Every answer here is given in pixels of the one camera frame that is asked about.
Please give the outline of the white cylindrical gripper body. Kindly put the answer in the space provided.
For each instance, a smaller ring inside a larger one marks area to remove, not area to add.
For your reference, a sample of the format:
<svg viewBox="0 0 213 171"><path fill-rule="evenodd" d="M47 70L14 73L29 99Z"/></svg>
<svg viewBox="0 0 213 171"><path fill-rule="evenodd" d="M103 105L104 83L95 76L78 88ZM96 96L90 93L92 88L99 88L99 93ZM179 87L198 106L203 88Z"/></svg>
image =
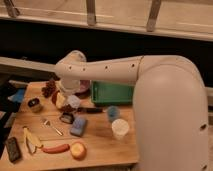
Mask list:
<svg viewBox="0 0 213 171"><path fill-rule="evenodd" d="M58 87L63 95L69 96L80 90L80 81L61 79L58 83Z"/></svg>

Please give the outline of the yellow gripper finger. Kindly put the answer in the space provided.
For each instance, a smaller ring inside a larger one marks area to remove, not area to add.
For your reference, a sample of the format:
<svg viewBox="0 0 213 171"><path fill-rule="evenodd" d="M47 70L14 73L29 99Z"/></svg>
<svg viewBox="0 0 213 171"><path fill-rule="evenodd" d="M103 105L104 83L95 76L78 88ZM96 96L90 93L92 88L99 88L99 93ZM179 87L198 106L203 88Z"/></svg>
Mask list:
<svg viewBox="0 0 213 171"><path fill-rule="evenodd" d="M66 98L61 94L58 93L56 96L56 107L58 109L62 108L65 104Z"/></svg>

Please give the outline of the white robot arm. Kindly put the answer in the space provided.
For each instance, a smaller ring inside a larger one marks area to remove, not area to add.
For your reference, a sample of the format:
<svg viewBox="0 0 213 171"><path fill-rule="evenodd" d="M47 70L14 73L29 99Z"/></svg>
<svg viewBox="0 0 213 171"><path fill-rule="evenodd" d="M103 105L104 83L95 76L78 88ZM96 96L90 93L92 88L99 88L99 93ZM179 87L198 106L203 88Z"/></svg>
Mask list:
<svg viewBox="0 0 213 171"><path fill-rule="evenodd" d="M73 51L55 65L63 91L74 80L134 87L138 171L208 171L208 101L197 67L178 55L84 62Z"/></svg>

